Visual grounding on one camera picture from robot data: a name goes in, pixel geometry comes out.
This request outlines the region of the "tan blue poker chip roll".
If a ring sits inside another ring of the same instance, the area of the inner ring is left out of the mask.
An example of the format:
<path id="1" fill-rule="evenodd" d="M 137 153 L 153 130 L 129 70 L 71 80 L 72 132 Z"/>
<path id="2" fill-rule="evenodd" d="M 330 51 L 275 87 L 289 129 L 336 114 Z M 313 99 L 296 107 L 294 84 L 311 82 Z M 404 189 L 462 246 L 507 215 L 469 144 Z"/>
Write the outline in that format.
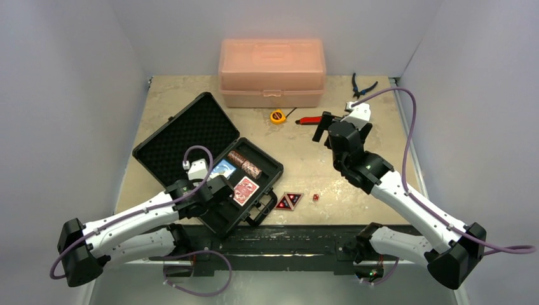
<path id="1" fill-rule="evenodd" d="M 254 179 L 258 179 L 263 172 L 260 168 L 255 166 L 255 164 L 253 164 L 250 161 L 243 162 L 241 165 L 241 168 L 246 174 L 248 174 L 250 177 Z"/>

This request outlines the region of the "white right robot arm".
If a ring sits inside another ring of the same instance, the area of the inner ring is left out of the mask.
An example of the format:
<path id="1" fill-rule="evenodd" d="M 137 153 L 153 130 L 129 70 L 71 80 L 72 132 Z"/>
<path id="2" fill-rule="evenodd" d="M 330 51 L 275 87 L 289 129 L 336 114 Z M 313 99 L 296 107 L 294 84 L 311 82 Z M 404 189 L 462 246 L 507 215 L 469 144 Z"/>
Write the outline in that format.
<path id="1" fill-rule="evenodd" d="M 449 215 L 403 182 L 401 174 L 380 155 L 364 149 L 371 131 L 369 105 L 348 104 L 347 115 L 324 111 L 312 140 L 327 132 L 325 147 L 332 151 L 333 167 L 351 185 L 385 203 L 415 228 L 419 235 L 401 233 L 375 222 L 344 245 L 356 263 L 390 255 L 425 267 L 441 285 L 458 289 L 484 256 L 486 230 Z"/>

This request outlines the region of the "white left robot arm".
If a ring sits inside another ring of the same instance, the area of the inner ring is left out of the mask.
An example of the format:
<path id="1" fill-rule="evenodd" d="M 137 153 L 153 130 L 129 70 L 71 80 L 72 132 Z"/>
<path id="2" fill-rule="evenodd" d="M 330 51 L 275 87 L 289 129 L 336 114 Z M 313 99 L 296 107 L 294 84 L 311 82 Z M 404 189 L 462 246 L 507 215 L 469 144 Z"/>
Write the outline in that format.
<path id="1" fill-rule="evenodd" d="M 93 222 L 68 220 L 60 232 L 59 257 L 50 277 L 78 287 L 118 264 L 143 258 L 185 258 L 195 249 L 177 221 L 202 216 L 233 197 L 227 178 L 210 177 L 209 172 L 205 161 L 195 161 L 188 179 L 174 182 L 136 207 Z"/>

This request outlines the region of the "orange black poker chip roll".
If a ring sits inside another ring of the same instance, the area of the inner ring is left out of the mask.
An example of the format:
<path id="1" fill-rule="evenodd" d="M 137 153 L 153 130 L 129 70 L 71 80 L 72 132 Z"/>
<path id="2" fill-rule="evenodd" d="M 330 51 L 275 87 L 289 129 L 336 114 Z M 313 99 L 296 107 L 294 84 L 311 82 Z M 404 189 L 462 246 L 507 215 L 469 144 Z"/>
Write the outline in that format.
<path id="1" fill-rule="evenodd" d="M 247 161 L 247 159 L 242 156 L 240 153 L 236 151 L 230 151 L 228 153 L 228 159 L 236 166 L 239 166 L 240 168 L 243 166 L 243 164 Z"/>

